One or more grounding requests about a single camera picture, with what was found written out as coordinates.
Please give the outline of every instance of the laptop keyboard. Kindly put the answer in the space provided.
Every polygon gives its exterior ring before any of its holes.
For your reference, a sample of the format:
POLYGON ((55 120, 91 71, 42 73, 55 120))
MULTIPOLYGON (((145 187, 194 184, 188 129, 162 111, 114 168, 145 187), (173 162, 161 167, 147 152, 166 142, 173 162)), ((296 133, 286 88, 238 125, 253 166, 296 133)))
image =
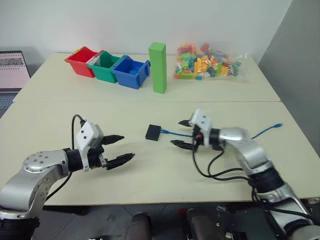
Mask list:
POLYGON ((11 106, 14 98, 15 98, 15 96, 1 96, 0 95, 0 109, 8 109, 11 106))

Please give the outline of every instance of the laptop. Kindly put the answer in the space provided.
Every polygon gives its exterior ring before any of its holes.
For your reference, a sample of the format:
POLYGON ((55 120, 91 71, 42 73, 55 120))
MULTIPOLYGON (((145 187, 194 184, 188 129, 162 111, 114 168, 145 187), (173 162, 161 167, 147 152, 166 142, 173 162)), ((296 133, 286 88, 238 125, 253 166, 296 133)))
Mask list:
POLYGON ((0 51, 0 118, 29 80, 22 51, 0 51))

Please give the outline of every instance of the blue bin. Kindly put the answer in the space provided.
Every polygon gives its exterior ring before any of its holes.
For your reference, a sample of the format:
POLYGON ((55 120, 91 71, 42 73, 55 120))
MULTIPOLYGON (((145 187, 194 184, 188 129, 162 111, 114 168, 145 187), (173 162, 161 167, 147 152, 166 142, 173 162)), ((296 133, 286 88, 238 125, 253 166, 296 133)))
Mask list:
POLYGON ((139 89, 150 74, 150 61, 134 61, 128 55, 124 55, 111 72, 120 85, 139 89))

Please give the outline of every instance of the plastic bin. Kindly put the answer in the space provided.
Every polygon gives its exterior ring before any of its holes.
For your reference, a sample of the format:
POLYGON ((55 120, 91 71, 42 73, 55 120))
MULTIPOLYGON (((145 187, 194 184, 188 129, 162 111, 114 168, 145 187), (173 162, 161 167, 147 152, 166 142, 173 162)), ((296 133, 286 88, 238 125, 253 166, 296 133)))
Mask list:
POLYGON ((117 63, 112 73, 116 76, 118 83, 132 89, 139 89, 147 76, 150 74, 150 61, 145 63, 134 61, 124 55, 117 63))
POLYGON ((93 78, 95 74, 92 69, 87 67, 87 63, 99 53, 83 46, 64 61, 71 65, 76 74, 93 78))
POLYGON ((112 56, 107 51, 103 51, 88 64, 97 79, 115 84, 117 82, 116 76, 111 72, 120 62, 121 57, 112 56))

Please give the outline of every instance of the plastic bag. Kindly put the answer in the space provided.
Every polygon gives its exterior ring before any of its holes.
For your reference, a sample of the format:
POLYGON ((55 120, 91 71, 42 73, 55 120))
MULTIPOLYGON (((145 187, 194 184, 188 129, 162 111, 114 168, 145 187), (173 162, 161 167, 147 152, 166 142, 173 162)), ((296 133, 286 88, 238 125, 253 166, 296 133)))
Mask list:
POLYGON ((239 59, 247 58, 247 55, 231 57, 214 50, 208 43, 200 48, 192 43, 180 47, 176 57, 174 78, 203 80, 219 76, 237 77, 242 65, 239 59))

